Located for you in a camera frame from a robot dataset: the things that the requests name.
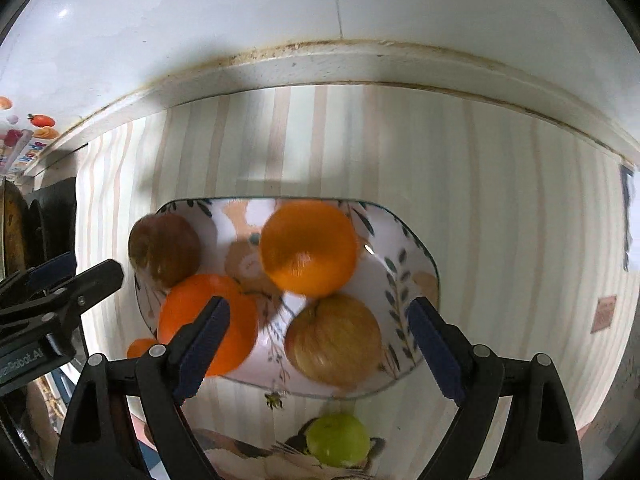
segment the white wall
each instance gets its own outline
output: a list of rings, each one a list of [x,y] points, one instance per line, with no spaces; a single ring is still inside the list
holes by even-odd
[[[9,112],[21,121],[43,113],[63,132],[209,59],[340,38],[499,60],[572,92],[640,139],[640,56],[604,0],[32,0],[0,46],[0,95],[14,101],[0,129],[10,127]]]

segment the green fruit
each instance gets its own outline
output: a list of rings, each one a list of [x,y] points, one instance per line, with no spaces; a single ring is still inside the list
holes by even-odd
[[[369,453],[367,428],[349,413],[321,416],[305,434],[309,452],[331,467],[353,467]]]

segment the orange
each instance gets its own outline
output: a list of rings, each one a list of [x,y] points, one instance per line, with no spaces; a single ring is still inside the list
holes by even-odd
[[[140,357],[146,353],[153,345],[157,345],[156,339],[136,339],[127,348],[127,359],[133,359],[134,357]]]
[[[350,280],[358,239],[339,209],[319,200],[295,200],[264,225],[260,259],[264,272],[282,290],[321,298]]]
[[[212,296],[227,300],[231,318],[207,377],[224,375],[238,368],[254,349],[258,337],[255,300],[242,294],[228,276],[195,274],[175,285],[166,297],[158,319],[158,341],[168,344],[180,327],[193,322]]]

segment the plate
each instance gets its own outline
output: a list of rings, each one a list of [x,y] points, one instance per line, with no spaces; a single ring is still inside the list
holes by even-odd
[[[185,218],[200,237],[199,273],[226,274],[258,299],[260,331],[242,365],[225,377],[271,392],[319,397],[358,398],[378,393],[417,367],[422,355],[408,329],[405,310],[426,296],[438,304],[439,280],[433,257],[418,237],[391,211],[373,203],[322,200],[350,218],[361,243],[356,271],[340,290],[365,304],[382,333],[384,355],[378,371],[350,391],[316,383],[300,374],[284,352],[284,338],[307,298],[279,290],[262,271],[258,245],[265,222],[293,198],[204,198],[169,202],[158,211]],[[165,291],[136,274],[140,314],[155,334]]]

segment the screw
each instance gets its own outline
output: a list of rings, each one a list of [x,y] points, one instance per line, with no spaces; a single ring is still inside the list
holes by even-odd
[[[538,354],[536,356],[536,361],[543,366],[549,366],[551,364],[551,357],[546,354]]]
[[[164,345],[153,345],[149,349],[149,355],[151,355],[151,357],[160,357],[161,355],[164,355],[165,352],[166,346]]]
[[[474,346],[474,354],[478,357],[489,357],[491,355],[491,350],[489,350],[488,346],[476,345]]]
[[[87,362],[89,363],[89,366],[97,366],[102,362],[102,356],[100,354],[94,354],[89,357]]]

